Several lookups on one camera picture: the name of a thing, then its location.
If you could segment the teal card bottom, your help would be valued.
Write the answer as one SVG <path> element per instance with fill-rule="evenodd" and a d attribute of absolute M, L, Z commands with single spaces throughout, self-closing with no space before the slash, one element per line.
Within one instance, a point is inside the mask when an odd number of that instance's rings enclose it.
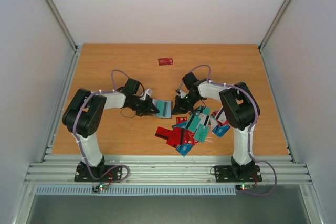
<path fill-rule="evenodd" d="M 198 116 L 193 115 L 190 117 L 190 119 L 187 121 L 187 124 L 185 126 L 185 129 L 190 131 L 190 132 L 195 132 L 199 123 L 201 121 L 201 118 Z"/>

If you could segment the blue card bottom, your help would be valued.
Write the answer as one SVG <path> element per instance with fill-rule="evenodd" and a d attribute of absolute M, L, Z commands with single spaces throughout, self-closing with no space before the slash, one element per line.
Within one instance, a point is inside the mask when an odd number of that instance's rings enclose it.
<path fill-rule="evenodd" d="M 183 157 L 185 157 L 189 152 L 190 150 L 193 148 L 194 146 L 191 145 L 191 144 L 183 144 L 183 145 L 179 145 L 177 148 L 176 148 L 176 151 L 178 153 L 180 153 Z"/>

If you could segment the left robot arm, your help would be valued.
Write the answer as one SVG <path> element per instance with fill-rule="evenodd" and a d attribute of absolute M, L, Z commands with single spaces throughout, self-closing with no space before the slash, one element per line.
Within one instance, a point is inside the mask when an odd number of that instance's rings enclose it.
<path fill-rule="evenodd" d="M 153 116 L 159 113 L 149 89 L 128 78 L 125 85 L 111 91 L 91 92 L 79 89 L 62 116 L 62 123 L 72 133 L 79 147 L 81 167 L 94 181 L 102 180 L 108 170 L 99 148 L 97 130 L 105 110 L 129 108 L 136 116 Z"/>

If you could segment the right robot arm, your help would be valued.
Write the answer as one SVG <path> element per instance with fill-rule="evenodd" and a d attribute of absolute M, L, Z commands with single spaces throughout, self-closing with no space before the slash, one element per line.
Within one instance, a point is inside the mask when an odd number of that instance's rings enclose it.
<path fill-rule="evenodd" d="M 225 84 L 210 79 L 199 80 L 190 72 L 182 78 L 188 93 L 176 90 L 173 115 L 194 111 L 201 99 L 214 99 L 222 103 L 228 124 L 234 132 L 234 152 L 231 157 L 232 175 L 237 180 L 249 176 L 255 166 L 253 157 L 253 132 L 260 108 L 244 82 Z"/>

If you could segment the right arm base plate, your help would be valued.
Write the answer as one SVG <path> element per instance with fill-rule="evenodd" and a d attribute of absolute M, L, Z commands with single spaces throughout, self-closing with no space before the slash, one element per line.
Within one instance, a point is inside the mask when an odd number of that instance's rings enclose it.
<path fill-rule="evenodd" d="M 217 183 L 254 183 L 262 182 L 259 166 L 254 165 L 250 171 L 240 174 L 230 165 L 214 166 L 214 176 Z"/>

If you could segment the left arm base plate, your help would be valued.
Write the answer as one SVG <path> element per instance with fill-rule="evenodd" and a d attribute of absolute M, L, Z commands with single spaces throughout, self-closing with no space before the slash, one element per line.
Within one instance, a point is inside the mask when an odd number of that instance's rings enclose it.
<path fill-rule="evenodd" d="M 112 180 L 112 181 L 115 182 L 115 181 L 121 179 L 122 174 L 123 174 L 123 168 L 120 167 L 120 166 L 118 166 L 118 167 L 112 169 L 111 171 L 109 171 L 102 178 L 100 178 L 100 179 L 94 179 L 90 175 L 87 166 L 85 164 L 80 164 L 76 168 L 74 181 L 75 182 L 81 182 L 81 183 L 84 183 L 84 182 L 98 183 L 98 182 L 107 182 L 107 181 Z"/>

